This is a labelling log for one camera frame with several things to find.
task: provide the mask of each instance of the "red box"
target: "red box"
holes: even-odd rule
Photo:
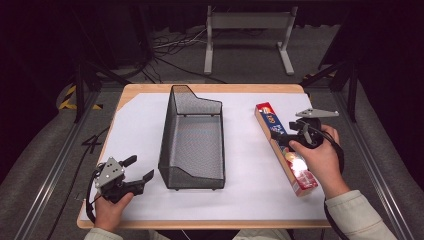
[[[255,116],[277,155],[296,196],[301,197],[310,193],[318,186],[318,182],[308,171],[303,157],[296,152],[289,152],[286,146],[279,145],[278,141],[271,138],[271,131],[287,134],[271,105],[268,102],[257,104]]]

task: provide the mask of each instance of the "mesh basket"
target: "mesh basket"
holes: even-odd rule
[[[221,102],[172,86],[158,168],[168,189],[224,188]]]

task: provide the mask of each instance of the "metal stand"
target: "metal stand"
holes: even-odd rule
[[[293,75],[294,70],[287,54],[287,45],[296,19],[297,7],[293,7],[291,12],[276,13],[228,13],[212,12],[212,7],[208,6],[207,33],[208,42],[205,56],[205,74],[212,73],[213,42],[212,29],[286,29],[284,41],[278,42],[277,47],[283,60],[287,75]]]
[[[350,119],[353,122],[356,122],[355,104],[356,104],[356,90],[358,85],[358,70],[356,65],[357,65],[356,63],[350,62],[350,61],[336,63],[318,72],[314,76],[304,80],[302,83],[300,83],[300,85],[305,88],[313,84],[314,82],[322,79],[323,77],[327,76],[328,74],[337,71],[329,87],[331,91],[339,92],[343,89],[344,85],[350,79],[347,110],[348,110]]]
[[[115,73],[98,66],[95,63],[80,60],[80,63],[77,67],[77,75],[75,80],[76,93],[77,93],[77,116],[75,118],[75,123],[78,123],[81,116],[85,111],[85,98],[84,98],[84,88],[88,87],[90,92],[100,91],[102,84],[96,75],[96,72],[101,72],[108,78],[122,84],[123,86],[131,83],[128,80],[116,75]]]

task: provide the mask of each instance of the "white paper sheet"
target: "white paper sheet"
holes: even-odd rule
[[[168,190],[157,168],[168,93],[142,93],[116,114],[102,162],[137,155],[126,182],[150,170],[154,178],[133,198],[123,220],[324,220],[321,187],[296,197],[255,118],[256,104],[270,102],[284,128],[311,107],[306,94],[198,93],[222,101],[226,184],[221,190]],[[87,220],[85,213],[81,220]]]

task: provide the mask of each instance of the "sleeve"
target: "sleeve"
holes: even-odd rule
[[[331,198],[325,203],[337,226],[350,240],[396,239],[358,190]]]
[[[123,240],[123,238],[101,228],[92,228],[84,240]]]

